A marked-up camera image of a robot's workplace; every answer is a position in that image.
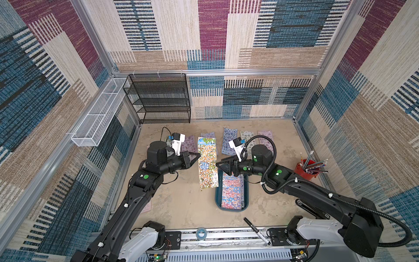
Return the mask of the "pink purple sticker sheet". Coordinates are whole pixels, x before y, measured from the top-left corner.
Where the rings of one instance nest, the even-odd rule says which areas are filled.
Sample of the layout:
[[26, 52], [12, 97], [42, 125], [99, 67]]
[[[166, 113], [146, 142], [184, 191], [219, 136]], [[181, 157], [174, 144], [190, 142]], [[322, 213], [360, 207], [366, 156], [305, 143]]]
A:
[[195, 141], [194, 135], [185, 137], [185, 141], [181, 145], [181, 152], [184, 151], [198, 153], [197, 142]]

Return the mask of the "red blue sticker sheet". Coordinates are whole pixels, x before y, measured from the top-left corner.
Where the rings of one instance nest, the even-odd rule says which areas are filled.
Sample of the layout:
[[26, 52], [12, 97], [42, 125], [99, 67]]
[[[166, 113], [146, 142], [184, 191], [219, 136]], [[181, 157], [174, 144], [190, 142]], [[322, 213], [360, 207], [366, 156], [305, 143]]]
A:
[[244, 205], [244, 179], [223, 174], [221, 207], [228, 210], [242, 210]]

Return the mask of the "light blue sticker sheet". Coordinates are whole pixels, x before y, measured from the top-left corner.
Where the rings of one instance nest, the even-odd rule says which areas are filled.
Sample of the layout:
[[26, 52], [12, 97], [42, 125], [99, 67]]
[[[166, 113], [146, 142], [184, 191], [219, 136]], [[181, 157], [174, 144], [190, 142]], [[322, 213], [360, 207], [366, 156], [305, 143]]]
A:
[[210, 133], [201, 133], [200, 135], [202, 138], [210, 138], [210, 139], [215, 139], [216, 135], [215, 132], [210, 132]]

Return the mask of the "teal plastic storage box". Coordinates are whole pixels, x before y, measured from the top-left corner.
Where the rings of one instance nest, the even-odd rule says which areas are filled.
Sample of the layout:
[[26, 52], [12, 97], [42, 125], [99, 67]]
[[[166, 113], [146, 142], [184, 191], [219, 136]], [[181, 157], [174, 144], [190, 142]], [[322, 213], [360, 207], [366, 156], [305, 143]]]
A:
[[219, 187], [215, 202], [223, 211], [241, 212], [249, 206], [249, 182], [247, 175], [229, 176], [218, 169]]

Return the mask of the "penguin sticker sheet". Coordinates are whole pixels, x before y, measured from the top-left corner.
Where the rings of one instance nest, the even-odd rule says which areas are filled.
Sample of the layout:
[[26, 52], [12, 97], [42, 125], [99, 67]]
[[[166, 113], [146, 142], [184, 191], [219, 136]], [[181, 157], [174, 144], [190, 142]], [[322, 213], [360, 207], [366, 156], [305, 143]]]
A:
[[236, 155], [235, 150], [230, 147], [229, 142], [236, 139], [238, 137], [237, 134], [238, 134], [237, 129], [224, 128], [222, 154], [228, 155], [228, 156]]

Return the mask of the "white green frog sticker sheet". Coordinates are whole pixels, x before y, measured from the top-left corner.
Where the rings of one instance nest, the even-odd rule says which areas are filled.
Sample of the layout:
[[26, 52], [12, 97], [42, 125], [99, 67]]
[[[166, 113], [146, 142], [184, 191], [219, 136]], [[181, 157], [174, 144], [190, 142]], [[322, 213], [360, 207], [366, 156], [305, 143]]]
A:
[[[244, 140], [245, 140], [245, 142], [247, 142], [247, 141], [248, 141], [250, 138], [252, 138], [254, 135], [255, 135], [255, 134], [254, 134], [254, 132], [251, 132], [251, 131], [240, 131], [240, 137], [241, 137], [242, 139], [244, 139]], [[255, 145], [256, 145], [256, 139], [252, 140], [252, 141], [249, 143], [249, 145], [248, 145], [248, 147], [247, 147], [248, 156], [250, 156], [250, 155], [252, 154], [252, 148], [253, 148], [253, 146], [255, 146]]]

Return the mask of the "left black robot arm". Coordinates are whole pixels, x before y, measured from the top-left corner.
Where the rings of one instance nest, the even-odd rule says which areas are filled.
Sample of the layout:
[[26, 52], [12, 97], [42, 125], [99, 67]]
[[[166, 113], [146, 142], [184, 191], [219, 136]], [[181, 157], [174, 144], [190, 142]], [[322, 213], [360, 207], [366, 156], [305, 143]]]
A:
[[154, 141], [147, 158], [128, 183], [127, 193], [107, 225], [84, 251], [77, 250], [73, 262], [134, 262], [148, 249], [164, 242], [164, 226], [152, 223], [126, 241], [134, 222], [163, 184], [164, 175], [192, 167], [199, 153], [178, 152], [163, 141]]

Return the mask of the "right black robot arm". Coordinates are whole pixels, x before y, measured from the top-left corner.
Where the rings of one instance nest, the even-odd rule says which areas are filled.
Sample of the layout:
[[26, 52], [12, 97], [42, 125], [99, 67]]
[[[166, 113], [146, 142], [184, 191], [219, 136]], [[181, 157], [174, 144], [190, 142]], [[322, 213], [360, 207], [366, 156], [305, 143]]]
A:
[[318, 213], [313, 221], [304, 217], [293, 219], [288, 229], [290, 237], [341, 242], [367, 258], [373, 258], [377, 248], [383, 247], [380, 238], [384, 215], [371, 200], [349, 198], [304, 179], [276, 164], [276, 150], [269, 150], [265, 145], [254, 146], [251, 158], [246, 155], [247, 151], [242, 150], [238, 155], [217, 162], [216, 167], [227, 175], [260, 175], [266, 193], [297, 197]]

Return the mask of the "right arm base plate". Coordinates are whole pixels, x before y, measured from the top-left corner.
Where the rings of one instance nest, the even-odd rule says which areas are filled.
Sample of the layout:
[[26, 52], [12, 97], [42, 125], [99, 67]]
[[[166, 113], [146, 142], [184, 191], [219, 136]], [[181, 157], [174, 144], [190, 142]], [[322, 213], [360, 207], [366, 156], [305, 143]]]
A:
[[296, 230], [290, 230], [286, 227], [269, 228], [267, 236], [270, 238], [273, 246], [315, 246], [317, 241], [314, 239], [304, 239]]

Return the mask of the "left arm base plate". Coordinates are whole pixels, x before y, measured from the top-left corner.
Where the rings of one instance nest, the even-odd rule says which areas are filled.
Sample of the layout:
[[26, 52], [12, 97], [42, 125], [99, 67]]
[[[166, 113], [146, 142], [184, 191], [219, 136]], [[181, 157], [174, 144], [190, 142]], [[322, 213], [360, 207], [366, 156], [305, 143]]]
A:
[[162, 240], [159, 239], [159, 233], [155, 230], [141, 231], [131, 239], [131, 250], [144, 253], [146, 251], [164, 251], [170, 248], [179, 250], [181, 233], [179, 231], [166, 232]]

